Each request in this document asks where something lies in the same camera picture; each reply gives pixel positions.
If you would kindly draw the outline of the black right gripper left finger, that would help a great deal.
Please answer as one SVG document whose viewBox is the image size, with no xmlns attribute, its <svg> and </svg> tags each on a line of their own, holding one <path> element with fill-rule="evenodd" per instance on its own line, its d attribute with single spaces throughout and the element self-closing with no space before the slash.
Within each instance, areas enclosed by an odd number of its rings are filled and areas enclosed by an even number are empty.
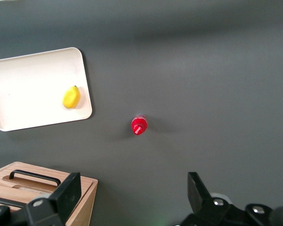
<svg viewBox="0 0 283 226">
<path fill-rule="evenodd" d="M 81 175 L 73 172 L 47 198 L 27 204 L 25 216 L 29 226 L 64 226 L 81 198 Z"/>
</svg>

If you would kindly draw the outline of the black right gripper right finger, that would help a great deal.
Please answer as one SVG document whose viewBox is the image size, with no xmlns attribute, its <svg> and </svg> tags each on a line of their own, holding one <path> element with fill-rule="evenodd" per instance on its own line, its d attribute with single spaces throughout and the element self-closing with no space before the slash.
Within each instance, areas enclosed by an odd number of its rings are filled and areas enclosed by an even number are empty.
<svg viewBox="0 0 283 226">
<path fill-rule="evenodd" d="M 188 173 L 187 187 L 192 214 L 188 215 L 180 225 L 245 226 L 247 224 L 244 211 L 224 198 L 211 196 L 198 173 Z"/>
</svg>

